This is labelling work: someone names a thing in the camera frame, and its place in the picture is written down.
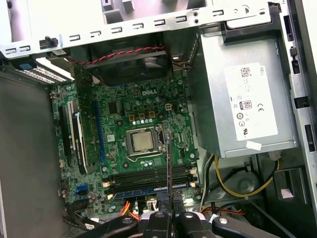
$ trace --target power supply label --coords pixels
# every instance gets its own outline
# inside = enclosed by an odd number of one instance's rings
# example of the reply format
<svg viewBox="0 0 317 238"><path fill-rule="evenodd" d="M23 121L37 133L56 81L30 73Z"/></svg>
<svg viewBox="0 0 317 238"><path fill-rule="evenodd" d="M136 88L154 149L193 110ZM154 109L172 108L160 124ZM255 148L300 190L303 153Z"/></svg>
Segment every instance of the power supply label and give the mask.
<svg viewBox="0 0 317 238"><path fill-rule="evenodd" d="M237 140L277 135L277 126L267 74L259 63L226 67Z"/></svg>

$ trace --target expansion card slot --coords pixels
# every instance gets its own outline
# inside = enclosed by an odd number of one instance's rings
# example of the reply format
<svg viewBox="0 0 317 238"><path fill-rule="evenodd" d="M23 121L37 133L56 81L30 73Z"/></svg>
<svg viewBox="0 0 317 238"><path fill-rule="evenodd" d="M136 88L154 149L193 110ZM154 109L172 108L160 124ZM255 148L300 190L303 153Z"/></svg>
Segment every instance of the expansion card slot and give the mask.
<svg viewBox="0 0 317 238"><path fill-rule="evenodd" d="M105 146L104 146L103 129L101 126L98 101L93 101L93 106L95 108L95 115L96 115L96 122L97 122L98 138L99 138L99 144L100 144L100 157L101 157L101 161L105 164L106 163Z"/></svg>
<svg viewBox="0 0 317 238"><path fill-rule="evenodd" d="M73 120L72 120L72 115L75 113L74 102L73 101L67 102L67 108L68 108L68 116L69 116L69 124L70 124L71 141L73 143L73 150L76 150L75 138L74 138L74 127L73 127Z"/></svg>
<svg viewBox="0 0 317 238"><path fill-rule="evenodd" d="M87 160L84 151L84 139L83 132L80 123L80 113L75 113L72 117L73 127L74 127L74 138L76 146L76 156L79 167L79 172L81 174L87 174Z"/></svg>
<svg viewBox="0 0 317 238"><path fill-rule="evenodd" d="M68 166L71 166L71 149L70 149L70 142L69 142L66 108L63 106L58 107L58 113L59 113L61 134L63 139L64 153L67 159Z"/></svg>

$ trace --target black fan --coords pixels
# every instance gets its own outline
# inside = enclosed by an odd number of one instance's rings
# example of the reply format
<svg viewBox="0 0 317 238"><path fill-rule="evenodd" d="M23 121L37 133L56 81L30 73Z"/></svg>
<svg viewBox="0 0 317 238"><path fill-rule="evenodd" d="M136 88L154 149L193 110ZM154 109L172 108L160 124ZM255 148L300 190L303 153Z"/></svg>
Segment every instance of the black fan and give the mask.
<svg viewBox="0 0 317 238"><path fill-rule="evenodd" d="M166 77L170 61L165 51L148 54L120 55L87 69L108 86Z"/></svg>

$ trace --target dell logo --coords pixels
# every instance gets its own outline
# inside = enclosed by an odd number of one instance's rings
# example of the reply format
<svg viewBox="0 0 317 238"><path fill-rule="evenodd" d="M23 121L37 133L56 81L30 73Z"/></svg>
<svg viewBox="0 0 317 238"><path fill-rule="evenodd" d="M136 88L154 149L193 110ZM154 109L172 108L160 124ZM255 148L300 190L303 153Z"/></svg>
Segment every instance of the dell logo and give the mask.
<svg viewBox="0 0 317 238"><path fill-rule="evenodd" d="M143 96L151 95L151 94L157 94L156 89L147 90L147 91L142 91L142 95L143 95Z"/></svg>

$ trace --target cpu socket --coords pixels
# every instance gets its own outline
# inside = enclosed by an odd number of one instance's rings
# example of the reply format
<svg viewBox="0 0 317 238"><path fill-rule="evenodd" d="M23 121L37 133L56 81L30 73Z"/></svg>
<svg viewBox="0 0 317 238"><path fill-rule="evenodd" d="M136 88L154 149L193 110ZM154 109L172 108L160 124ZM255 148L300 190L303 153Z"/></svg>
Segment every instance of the cpu socket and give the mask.
<svg viewBox="0 0 317 238"><path fill-rule="evenodd" d="M164 133L161 124L126 132L127 150L130 156L161 153Z"/></svg>

